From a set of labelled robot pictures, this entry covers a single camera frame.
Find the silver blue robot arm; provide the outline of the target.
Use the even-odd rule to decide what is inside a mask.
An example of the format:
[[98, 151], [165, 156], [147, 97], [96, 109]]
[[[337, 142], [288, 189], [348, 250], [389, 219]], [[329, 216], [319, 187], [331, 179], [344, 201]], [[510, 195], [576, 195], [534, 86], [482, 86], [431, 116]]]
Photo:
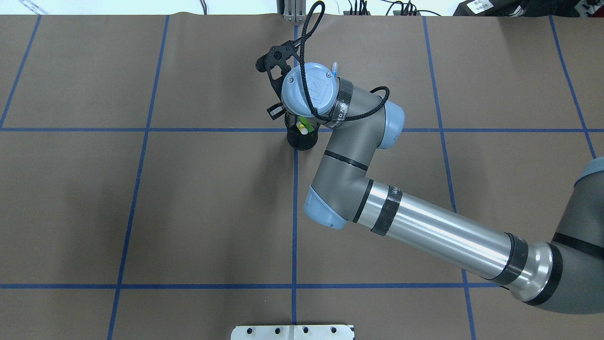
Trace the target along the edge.
[[259, 60], [256, 69], [268, 74], [280, 100], [268, 110], [272, 118], [287, 113], [315, 122], [309, 105], [317, 104], [333, 131], [304, 202], [313, 221], [336, 230], [349, 221], [361, 224], [507, 289], [529, 306], [603, 312], [602, 157], [575, 181], [552, 240], [528, 242], [366, 176], [376, 150], [393, 146], [402, 132], [400, 106], [321, 64], [292, 68]]

